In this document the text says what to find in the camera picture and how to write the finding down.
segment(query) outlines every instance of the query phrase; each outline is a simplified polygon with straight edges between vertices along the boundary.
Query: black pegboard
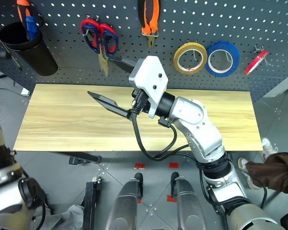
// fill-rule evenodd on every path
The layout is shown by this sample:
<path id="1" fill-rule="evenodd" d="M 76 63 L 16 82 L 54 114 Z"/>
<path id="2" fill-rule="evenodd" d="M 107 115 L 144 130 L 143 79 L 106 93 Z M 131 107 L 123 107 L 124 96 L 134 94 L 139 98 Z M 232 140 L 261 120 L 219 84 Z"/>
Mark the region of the black pegboard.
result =
<path id="1" fill-rule="evenodd" d="M 58 72 L 39 76 L 16 54 L 23 72 L 11 61 L 0 64 L 5 74 L 29 90 L 36 83 L 129 86 L 128 73 L 113 64 L 109 63 L 108 77 L 100 71 L 97 55 L 80 34 L 79 24 L 87 13 L 100 15 L 101 22 L 113 25 L 118 32 L 117 56 L 134 61 L 147 55 L 158 56 L 169 78 L 169 88 L 250 91 L 256 101 L 288 76 L 288 0 L 161 0 L 160 36 L 153 49 L 148 48 L 146 38 L 141 35 L 135 0 L 34 0 L 31 3 L 45 19 L 41 31 L 58 63 Z M 15 5 L 1 0 L 0 28 L 17 20 Z M 237 71 L 224 78 L 214 77 L 205 69 L 194 75 L 178 73 L 172 63 L 173 56 L 188 39 L 206 48 L 217 41 L 233 43 L 241 57 Z M 245 76 L 243 71 L 256 56 L 255 44 L 264 45 L 269 51 L 267 60 L 271 66 L 262 62 L 252 74 Z M 215 58 L 214 65 L 227 64 L 224 54 L 221 55 Z M 194 66 L 196 60 L 193 54 L 187 54 L 183 62 Z"/>

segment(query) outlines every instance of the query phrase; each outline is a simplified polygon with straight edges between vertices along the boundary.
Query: wooden board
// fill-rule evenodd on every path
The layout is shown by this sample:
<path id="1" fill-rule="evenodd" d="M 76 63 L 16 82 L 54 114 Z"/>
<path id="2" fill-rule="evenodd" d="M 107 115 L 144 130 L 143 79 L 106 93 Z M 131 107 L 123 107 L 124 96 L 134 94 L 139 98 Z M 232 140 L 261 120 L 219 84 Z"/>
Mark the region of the wooden board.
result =
<path id="1" fill-rule="evenodd" d="M 109 112 L 87 91 L 96 92 L 119 106 L 130 108 L 130 87 L 37 84 L 20 127 L 14 150 L 109 151 L 139 150 L 131 121 Z M 227 151 L 262 150 L 249 92 L 167 90 L 201 101 L 212 123 L 220 130 Z M 170 129 L 148 114 L 138 116 L 147 150 L 160 150 L 173 137 Z M 178 131 L 172 149 L 187 144 Z"/>

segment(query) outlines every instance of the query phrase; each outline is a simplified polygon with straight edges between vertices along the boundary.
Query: red-handled scissors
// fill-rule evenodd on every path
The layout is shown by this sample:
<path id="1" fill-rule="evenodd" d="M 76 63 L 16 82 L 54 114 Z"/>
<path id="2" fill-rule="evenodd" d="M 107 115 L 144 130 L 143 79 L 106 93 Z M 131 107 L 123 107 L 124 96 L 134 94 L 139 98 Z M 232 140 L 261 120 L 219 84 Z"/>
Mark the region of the red-handled scissors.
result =
<path id="1" fill-rule="evenodd" d="M 99 24 L 87 18 L 80 24 L 81 32 L 89 47 L 98 54 L 100 68 L 108 75 L 108 57 L 117 52 L 119 38 L 116 31 L 108 24 Z"/>

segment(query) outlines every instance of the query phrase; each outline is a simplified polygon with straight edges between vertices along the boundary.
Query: table leg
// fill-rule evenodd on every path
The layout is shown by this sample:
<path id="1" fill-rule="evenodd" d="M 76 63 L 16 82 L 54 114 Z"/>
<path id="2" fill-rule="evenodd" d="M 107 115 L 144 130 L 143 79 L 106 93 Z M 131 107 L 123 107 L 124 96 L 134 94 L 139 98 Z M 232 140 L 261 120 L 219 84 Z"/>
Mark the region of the table leg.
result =
<path id="1" fill-rule="evenodd" d="M 101 162 L 101 156 L 94 156 L 94 155 L 88 154 L 86 152 L 56 152 L 56 153 L 70 156 L 70 157 L 74 157 L 74 158 L 78 158 L 81 160 L 92 161 L 96 164 Z"/>

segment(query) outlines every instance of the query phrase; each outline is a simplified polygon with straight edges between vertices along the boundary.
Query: black cup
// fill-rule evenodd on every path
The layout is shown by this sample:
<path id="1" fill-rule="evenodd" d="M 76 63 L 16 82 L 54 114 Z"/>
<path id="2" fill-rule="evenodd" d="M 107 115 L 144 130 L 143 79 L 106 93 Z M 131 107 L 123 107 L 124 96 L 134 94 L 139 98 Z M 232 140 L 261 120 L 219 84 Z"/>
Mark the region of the black cup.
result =
<path id="1" fill-rule="evenodd" d="M 23 24 L 16 22 L 0 30 L 0 39 L 39 75 L 49 76 L 58 70 L 58 65 L 47 49 L 40 31 L 33 40 L 28 41 Z"/>

